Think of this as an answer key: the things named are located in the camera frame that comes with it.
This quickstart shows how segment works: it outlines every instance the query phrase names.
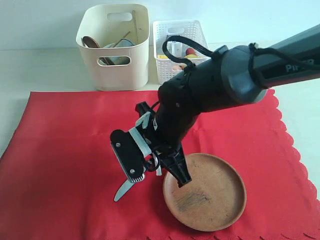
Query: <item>red tablecloth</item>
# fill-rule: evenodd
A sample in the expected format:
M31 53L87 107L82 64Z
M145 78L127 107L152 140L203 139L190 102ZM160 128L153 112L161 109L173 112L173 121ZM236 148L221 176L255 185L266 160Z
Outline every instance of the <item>red tablecloth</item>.
M130 129L135 104L153 104L157 92L32 92L0 161L0 240L319 239L317 190L273 94L202 114L183 140L186 154L233 165L247 189L235 224L199 232L171 215L154 173L113 201L125 175L110 133Z

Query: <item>white wall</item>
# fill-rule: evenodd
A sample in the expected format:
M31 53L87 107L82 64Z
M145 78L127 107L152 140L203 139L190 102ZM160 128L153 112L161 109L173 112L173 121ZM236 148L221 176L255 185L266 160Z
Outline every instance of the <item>white wall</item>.
M155 20L200 20L208 43L282 40L320 23L319 0L0 0L0 50L75 47L86 9L139 3Z

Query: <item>knife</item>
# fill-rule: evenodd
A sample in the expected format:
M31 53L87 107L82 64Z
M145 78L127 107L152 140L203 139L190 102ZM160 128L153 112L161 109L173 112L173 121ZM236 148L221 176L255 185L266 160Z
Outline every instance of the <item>knife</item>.
M130 182L128 179L121 185L121 187L118 189L114 196L114 201L118 202L120 198L123 197L123 195L126 194L126 192L129 191L130 188L132 188L135 185L135 183Z

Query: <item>wooden plate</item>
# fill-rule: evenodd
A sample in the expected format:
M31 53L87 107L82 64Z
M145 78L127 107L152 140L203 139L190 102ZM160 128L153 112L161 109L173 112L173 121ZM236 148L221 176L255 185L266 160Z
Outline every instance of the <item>wooden plate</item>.
M163 182L165 203L184 225L199 231L225 229L243 213L247 194L237 171L224 160L205 153L186 156L192 181L178 187L167 173Z

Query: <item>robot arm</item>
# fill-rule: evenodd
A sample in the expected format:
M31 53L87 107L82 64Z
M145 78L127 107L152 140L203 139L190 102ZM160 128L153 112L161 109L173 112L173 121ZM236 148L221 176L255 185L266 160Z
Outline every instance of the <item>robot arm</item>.
M188 59L172 56L168 41L191 43L211 59L194 66ZM129 132L116 130L110 139L130 182L142 181L145 171L160 165L183 186L192 179L181 140L198 115L256 103L270 87L320 77L320 25L269 48L250 44L211 52L188 38L171 36L163 52L188 66L160 86L157 112L145 102L137 104L140 119L136 126Z

